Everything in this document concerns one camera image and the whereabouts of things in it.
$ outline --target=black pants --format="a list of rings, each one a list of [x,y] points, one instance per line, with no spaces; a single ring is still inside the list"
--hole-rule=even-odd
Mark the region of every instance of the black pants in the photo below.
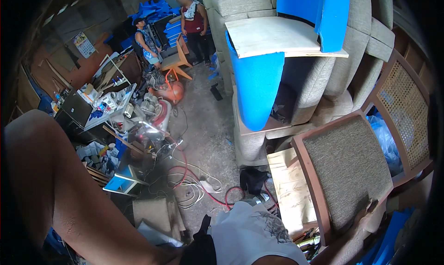
[[[186,35],[186,37],[188,38],[188,45],[191,47],[191,50],[194,52],[194,54],[196,55],[197,61],[202,61],[202,53],[199,50],[202,50],[203,52],[203,60],[205,60],[205,62],[209,62],[210,61],[210,49],[208,48],[208,40],[207,40],[207,36],[201,36],[200,32],[196,32],[196,33],[188,33]]]

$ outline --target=orange chair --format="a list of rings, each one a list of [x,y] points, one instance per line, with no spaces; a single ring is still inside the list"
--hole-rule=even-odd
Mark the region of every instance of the orange chair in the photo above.
[[[186,74],[179,66],[187,65],[188,67],[192,68],[193,66],[186,60],[184,51],[188,51],[188,48],[185,45],[185,41],[183,40],[182,34],[180,34],[177,37],[176,40],[177,45],[177,53],[171,56],[168,56],[165,58],[162,62],[162,66],[160,70],[167,71],[170,69],[174,69],[174,71],[181,76],[184,76],[188,78],[189,80],[192,80],[192,77]]]

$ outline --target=person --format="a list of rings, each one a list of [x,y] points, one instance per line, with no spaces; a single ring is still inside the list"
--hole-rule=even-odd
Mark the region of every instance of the person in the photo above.
[[[135,39],[137,44],[142,48],[143,57],[156,68],[160,68],[160,63],[163,61],[160,56],[161,50],[156,46],[150,35],[143,30],[143,27],[145,27],[145,21],[142,18],[136,18],[133,24],[137,27]]]
[[[213,224],[205,216],[189,246],[150,245],[88,174],[48,114],[35,109],[21,115],[5,127],[3,137],[2,223],[12,222],[2,228],[8,241],[2,244],[2,260],[10,261],[5,264],[44,264],[39,251],[52,227],[92,264],[308,265],[282,221],[263,204],[246,201],[219,213]],[[358,213],[347,234],[311,264],[330,264],[369,214],[367,208]]]
[[[182,4],[180,12],[182,14],[181,27],[182,34],[188,38],[188,44],[196,55],[193,66],[205,61],[205,66],[210,65],[210,49],[207,40],[208,17],[205,7],[198,1],[179,0]]]

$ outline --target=calendar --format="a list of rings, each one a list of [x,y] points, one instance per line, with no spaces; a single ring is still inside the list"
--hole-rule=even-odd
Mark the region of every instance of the calendar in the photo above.
[[[77,49],[80,51],[83,57],[88,58],[91,56],[91,54],[96,51],[94,46],[91,44],[91,42],[86,37],[85,33],[80,32],[77,34],[73,39],[72,42],[77,47]]]

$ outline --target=white t-shirt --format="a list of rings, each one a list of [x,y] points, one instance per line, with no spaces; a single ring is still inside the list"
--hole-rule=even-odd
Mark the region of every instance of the white t-shirt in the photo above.
[[[282,221],[263,204],[252,207],[238,201],[229,212],[220,212],[208,228],[218,265],[251,265],[261,257],[278,255],[308,265]]]

